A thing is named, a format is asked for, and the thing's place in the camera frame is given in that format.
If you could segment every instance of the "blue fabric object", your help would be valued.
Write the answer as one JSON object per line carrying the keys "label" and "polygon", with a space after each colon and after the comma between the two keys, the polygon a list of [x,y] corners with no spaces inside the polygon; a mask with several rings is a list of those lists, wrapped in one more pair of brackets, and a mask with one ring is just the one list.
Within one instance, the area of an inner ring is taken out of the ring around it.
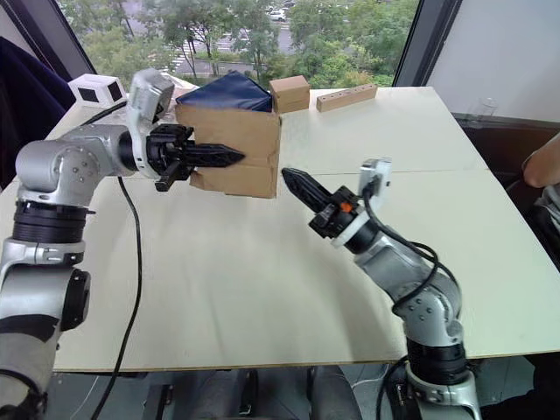
{"label": "blue fabric object", "polygon": [[75,102],[68,84],[50,68],[0,37],[0,186],[16,174],[19,150],[43,140]]}
{"label": "blue fabric object", "polygon": [[184,94],[177,98],[177,103],[202,108],[272,112],[272,95],[239,72],[230,72],[200,89]]}

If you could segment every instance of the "white wall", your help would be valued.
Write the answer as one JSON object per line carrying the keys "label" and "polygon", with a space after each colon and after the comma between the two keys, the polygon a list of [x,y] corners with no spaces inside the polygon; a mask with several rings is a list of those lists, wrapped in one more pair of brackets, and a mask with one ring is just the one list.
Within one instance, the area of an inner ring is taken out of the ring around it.
{"label": "white wall", "polygon": [[21,49],[27,51],[29,54],[35,57],[35,53],[29,47],[24,37],[21,36],[18,28],[13,24],[10,17],[6,13],[6,10],[4,10],[4,7],[0,7],[0,37],[8,39],[16,46],[19,46]]}
{"label": "white wall", "polygon": [[560,0],[463,0],[428,85],[451,112],[560,122]]}

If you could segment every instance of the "person's arm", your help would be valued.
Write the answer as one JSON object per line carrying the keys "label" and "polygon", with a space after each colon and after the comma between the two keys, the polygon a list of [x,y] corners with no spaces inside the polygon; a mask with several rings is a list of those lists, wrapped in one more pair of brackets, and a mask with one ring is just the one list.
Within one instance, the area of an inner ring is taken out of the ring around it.
{"label": "person's arm", "polygon": [[527,160],[523,177],[528,185],[535,188],[560,183],[560,133]]}

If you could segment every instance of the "orange component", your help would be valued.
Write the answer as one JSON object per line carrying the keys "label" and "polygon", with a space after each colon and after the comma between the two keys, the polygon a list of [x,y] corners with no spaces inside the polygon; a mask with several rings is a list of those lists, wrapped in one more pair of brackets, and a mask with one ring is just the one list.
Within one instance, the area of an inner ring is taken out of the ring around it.
{"label": "orange component", "polygon": [[340,203],[340,209],[344,212],[344,213],[350,213],[352,211],[352,205],[350,203]]}

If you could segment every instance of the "window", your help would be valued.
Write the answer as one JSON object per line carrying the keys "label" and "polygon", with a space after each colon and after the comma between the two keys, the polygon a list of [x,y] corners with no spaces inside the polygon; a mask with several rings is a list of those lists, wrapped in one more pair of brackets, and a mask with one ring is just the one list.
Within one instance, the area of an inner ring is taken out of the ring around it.
{"label": "window", "polygon": [[[265,88],[272,79],[296,74],[313,88],[369,82],[421,86],[460,5],[460,0],[5,2],[16,20],[38,27],[34,44],[45,45],[49,60],[59,60],[71,77],[83,73],[79,68],[91,68],[91,61],[97,73],[118,76],[125,87],[135,71],[155,67],[197,85],[236,70]],[[47,9],[60,14],[63,29],[46,18]],[[81,52],[78,40],[86,54],[70,54],[68,39]],[[86,65],[80,67],[80,60]]]}

